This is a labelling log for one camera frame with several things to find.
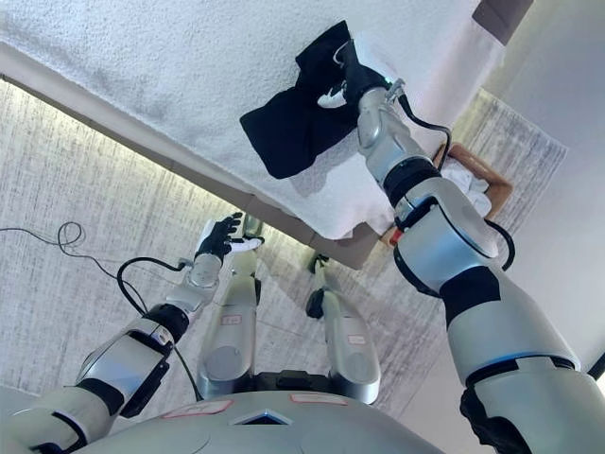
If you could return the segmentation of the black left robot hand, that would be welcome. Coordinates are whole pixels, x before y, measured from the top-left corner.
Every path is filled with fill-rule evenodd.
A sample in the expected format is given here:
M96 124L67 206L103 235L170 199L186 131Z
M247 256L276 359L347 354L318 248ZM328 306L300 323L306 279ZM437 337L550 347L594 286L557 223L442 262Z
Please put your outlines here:
M229 253L244 253L256 250L265 243L261 236L235 237L243 218L235 212L221 220L209 220L204 225L195 257L210 254L223 260Z

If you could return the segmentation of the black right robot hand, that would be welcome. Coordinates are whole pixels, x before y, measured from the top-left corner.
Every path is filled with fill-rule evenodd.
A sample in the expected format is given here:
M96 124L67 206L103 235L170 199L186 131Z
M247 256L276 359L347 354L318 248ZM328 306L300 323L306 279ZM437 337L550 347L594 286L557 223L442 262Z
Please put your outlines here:
M356 108L359 100L369 90L390 88L391 83L383 75L360 62L353 39L335 52L333 60L344 71L344 76L327 94L319 97L317 103L323 109L336 109L345 105Z

